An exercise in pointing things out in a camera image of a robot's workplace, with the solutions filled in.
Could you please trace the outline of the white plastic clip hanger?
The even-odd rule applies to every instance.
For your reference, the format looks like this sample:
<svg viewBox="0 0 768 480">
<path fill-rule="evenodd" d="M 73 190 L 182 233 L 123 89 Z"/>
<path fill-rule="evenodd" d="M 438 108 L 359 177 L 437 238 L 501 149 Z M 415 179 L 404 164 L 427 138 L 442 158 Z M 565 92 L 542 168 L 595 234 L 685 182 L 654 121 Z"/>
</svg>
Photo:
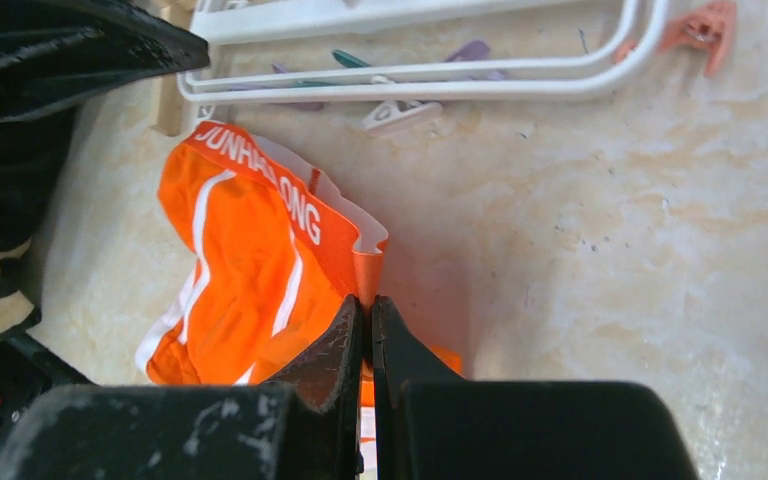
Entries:
<svg viewBox="0 0 768 480">
<path fill-rule="evenodd" d="M 537 1 L 200 1 L 189 30 L 205 39 L 211 60 L 221 47 L 265 44 L 462 19 L 537 8 Z M 398 64 L 359 69 L 177 77 L 193 104 L 353 102 L 384 100 L 575 101 L 608 94 L 633 78 L 654 55 L 660 35 L 655 17 L 666 1 L 625 1 L 616 30 L 604 45 L 577 57 L 508 58 L 473 62 Z M 503 81 L 456 81 L 494 70 Z M 298 80 L 335 83 L 296 87 Z"/>
</svg>

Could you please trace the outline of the orange underwear white trim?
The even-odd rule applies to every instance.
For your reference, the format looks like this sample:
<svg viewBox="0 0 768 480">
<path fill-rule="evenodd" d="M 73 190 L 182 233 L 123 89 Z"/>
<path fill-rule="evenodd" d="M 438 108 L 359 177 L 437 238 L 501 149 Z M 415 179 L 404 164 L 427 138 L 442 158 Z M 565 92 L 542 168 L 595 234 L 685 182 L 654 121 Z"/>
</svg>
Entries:
<svg viewBox="0 0 768 480">
<path fill-rule="evenodd" d="M 204 121 L 170 153 L 157 197 L 195 264 L 140 343 L 159 385 L 249 385 L 287 366 L 347 296 L 370 306 L 387 229 L 301 156 Z"/>
</svg>

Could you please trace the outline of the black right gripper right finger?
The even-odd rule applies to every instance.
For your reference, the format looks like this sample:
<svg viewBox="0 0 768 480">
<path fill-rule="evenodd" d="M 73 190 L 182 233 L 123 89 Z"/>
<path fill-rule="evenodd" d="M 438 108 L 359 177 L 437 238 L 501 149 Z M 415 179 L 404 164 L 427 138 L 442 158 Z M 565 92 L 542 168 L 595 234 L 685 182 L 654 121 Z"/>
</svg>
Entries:
<svg viewBox="0 0 768 480">
<path fill-rule="evenodd" d="M 693 479 L 674 418 L 624 381 L 473 381 L 416 338 L 394 301 L 371 310 L 382 479 Z"/>
</svg>

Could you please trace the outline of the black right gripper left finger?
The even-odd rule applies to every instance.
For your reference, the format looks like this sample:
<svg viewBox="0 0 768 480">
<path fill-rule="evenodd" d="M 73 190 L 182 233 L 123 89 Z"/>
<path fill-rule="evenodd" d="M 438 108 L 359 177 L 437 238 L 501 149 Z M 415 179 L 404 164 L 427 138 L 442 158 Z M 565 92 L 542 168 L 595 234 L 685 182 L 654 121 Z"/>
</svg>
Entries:
<svg viewBox="0 0 768 480">
<path fill-rule="evenodd" d="M 257 385 L 55 388 L 4 444 L 0 479 L 355 479 L 363 327 L 346 297 Z"/>
</svg>

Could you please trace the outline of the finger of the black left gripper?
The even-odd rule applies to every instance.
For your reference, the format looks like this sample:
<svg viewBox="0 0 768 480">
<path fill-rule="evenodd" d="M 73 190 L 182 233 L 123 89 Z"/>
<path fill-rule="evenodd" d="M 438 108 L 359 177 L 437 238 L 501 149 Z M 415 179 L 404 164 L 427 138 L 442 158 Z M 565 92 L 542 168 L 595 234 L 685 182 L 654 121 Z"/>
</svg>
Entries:
<svg viewBox="0 0 768 480">
<path fill-rule="evenodd" d="M 0 1 L 0 123 L 209 64 L 205 39 L 128 1 Z"/>
</svg>

